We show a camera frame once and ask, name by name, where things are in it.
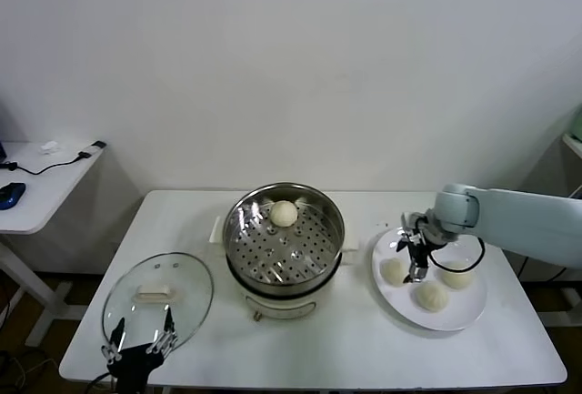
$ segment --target perforated steamer tray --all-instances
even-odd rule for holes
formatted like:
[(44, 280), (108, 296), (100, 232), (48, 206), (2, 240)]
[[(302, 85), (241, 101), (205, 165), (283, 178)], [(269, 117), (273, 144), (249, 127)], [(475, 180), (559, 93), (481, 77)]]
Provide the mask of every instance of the perforated steamer tray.
[[(275, 202), (291, 201), (298, 213), (291, 227), (274, 225)], [(315, 289), (336, 270), (344, 221), (331, 199), (312, 187), (279, 183), (250, 192), (231, 209), (223, 241), (229, 266), (253, 290), (273, 297)]]

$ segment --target white table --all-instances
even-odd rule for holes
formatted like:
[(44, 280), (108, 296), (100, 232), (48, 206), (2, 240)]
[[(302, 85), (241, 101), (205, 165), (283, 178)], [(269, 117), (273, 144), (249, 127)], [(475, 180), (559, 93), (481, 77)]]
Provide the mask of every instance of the white table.
[[(72, 160), (89, 144), (70, 145), (53, 155), (41, 155), (41, 144), (8, 142), (3, 145), (8, 155), (6, 161), (18, 162), (21, 167), (38, 171), (55, 163)], [(42, 229), (100, 155), (101, 151), (72, 165), (49, 169), (39, 176), (29, 175), (19, 169), (0, 170), (0, 187), (11, 182), (26, 183), (26, 192), (16, 206), (0, 210), (0, 234), (30, 235)], [(0, 244), (0, 268), (20, 285), (10, 300), (10, 310), (25, 292), (45, 307), (26, 340), (27, 346), (38, 346), (54, 319), (79, 320), (83, 317), (86, 307), (67, 306), (64, 302), (71, 288), (70, 283), (61, 283), (53, 291), (4, 244)], [(0, 314), (0, 319), (4, 319), (5, 311), (6, 308)]]
[(66, 379), (105, 371), (101, 312), (107, 293), (135, 263), (183, 251), (202, 258), (215, 280), (203, 326), (149, 382), (231, 389), (456, 389), (547, 385), (567, 372), (500, 249), (487, 247), (480, 268), (487, 307), (457, 333), (415, 327), (380, 297), (371, 278), (369, 241), (397, 226), (403, 210), (431, 207), (432, 193), (331, 192), (358, 234), (357, 262), (341, 266), (332, 296), (306, 318), (254, 322), (226, 266), (209, 244), (217, 216), (244, 193), (154, 191), (146, 198), (61, 362)]
[[(568, 133), (562, 136), (562, 140), (575, 154), (582, 158), (582, 142), (573, 138)], [(577, 189), (570, 196), (579, 198), (579, 190)], [(582, 298), (580, 298), (580, 295), (575, 288), (562, 288), (561, 290), (564, 298), (570, 304), (572, 309), (555, 312), (539, 312), (538, 315), (544, 323), (544, 326), (548, 328), (582, 327)]]

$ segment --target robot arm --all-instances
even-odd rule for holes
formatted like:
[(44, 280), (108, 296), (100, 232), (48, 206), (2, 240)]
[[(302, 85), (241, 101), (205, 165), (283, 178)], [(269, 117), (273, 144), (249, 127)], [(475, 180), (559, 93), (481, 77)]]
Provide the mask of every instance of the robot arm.
[(403, 227), (412, 280), (424, 278), (430, 251), (462, 234), (520, 255), (582, 268), (582, 200), (447, 185), (437, 194), (434, 208), (407, 216)]

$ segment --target table leg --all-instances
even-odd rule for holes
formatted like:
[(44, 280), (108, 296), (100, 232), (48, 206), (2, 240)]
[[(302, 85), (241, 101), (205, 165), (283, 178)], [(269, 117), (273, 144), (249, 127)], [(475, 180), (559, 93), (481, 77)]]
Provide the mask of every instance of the table leg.
[(58, 313), (65, 307), (65, 302), (4, 244), (0, 244), (0, 268), (45, 308)]
[(573, 288), (562, 289), (562, 293), (572, 309), (559, 312), (538, 312), (539, 318), (547, 328), (582, 327), (582, 299)]
[[(10, 300), (10, 311), (16, 306), (25, 291), (45, 307), (26, 339), (27, 346), (38, 347), (55, 319), (80, 320), (83, 318), (87, 306), (65, 304), (65, 297), (72, 287), (71, 283), (60, 283), (56, 287), (56, 291), (53, 291), (12, 250), (3, 244), (0, 244), (0, 268), (21, 286)], [(5, 311), (0, 315), (2, 317), (0, 319), (4, 319), (4, 313)]]
[(4, 310), (0, 314), (0, 323), (3, 322), (5, 318), (10, 317), (10, 314), (12, 314), (12, 311), (15, 310), (16, 305), (18, 304), (20, 298), (22, 298), (24, 294), (25, 294), (24, 288), (20, 287), (19, 289), (16, 290), (15, 294), (12, 296), (12, 298), (10, 298), (10, 308), (4, 308)]

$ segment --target computer mouse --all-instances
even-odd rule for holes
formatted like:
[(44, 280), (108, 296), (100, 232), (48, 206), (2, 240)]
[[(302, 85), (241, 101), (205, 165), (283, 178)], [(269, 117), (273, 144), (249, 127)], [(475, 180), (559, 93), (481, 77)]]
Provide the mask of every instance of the computer mouse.
[(26, 184), (16, 182), (0, 187), (0, 210), (16, 206), (20, 197), (26, 191)]

